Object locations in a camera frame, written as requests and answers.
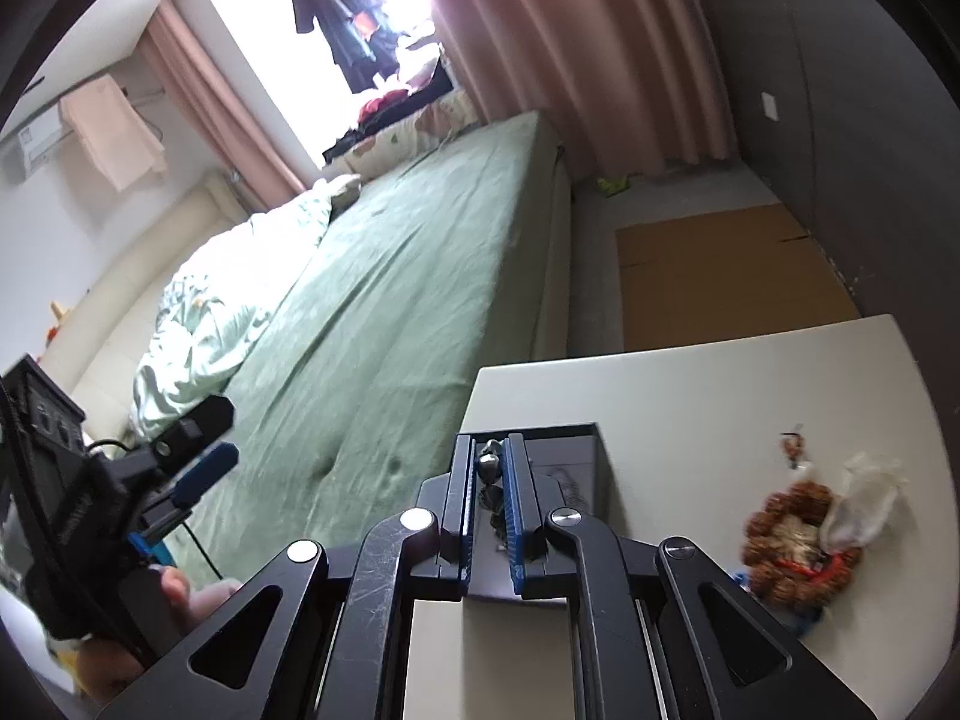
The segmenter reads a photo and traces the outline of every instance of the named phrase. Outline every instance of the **cardboard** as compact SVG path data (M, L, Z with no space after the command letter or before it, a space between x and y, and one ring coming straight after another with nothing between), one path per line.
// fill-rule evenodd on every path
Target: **cardboard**
M626 351L857 319L830 264L784 205L616 232Z

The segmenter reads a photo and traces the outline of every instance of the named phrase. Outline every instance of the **floor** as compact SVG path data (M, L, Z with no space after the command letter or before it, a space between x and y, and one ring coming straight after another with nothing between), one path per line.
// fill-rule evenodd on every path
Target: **floor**
M621 227L779 202L745 165L696 167L661 178L635 177L627 191L605 197L590 181L573 190L568 355L623 351L616 261Z

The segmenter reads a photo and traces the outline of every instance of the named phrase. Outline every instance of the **human hand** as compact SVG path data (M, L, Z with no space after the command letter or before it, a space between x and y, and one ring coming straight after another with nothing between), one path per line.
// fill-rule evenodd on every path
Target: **human hand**
M185 634L240 589L236 579L224 579L191 592L190 581L179 568L165 566L160 571L160 588L181 620ZM80 645L77 679L83 689L101 704L116 698L142 673L143 666L115 641L90 638Z

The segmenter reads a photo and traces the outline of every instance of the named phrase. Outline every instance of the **triangular cutout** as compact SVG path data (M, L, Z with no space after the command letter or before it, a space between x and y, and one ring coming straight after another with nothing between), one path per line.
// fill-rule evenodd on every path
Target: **triangular cutout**
M243 688L282 597L275 584L264 587L194 653L190 668L227 688Z
M738 688L786 669L786 656L713 584L700 585L700 600Z

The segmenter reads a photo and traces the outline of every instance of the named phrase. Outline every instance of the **plastic bag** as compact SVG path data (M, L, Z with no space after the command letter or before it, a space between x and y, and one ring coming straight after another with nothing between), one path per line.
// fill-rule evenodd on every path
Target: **plastic bag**
M820 527L820 546L830 555L869 544L890 517L906 480L901 463L860 452L846 463L843 491Z

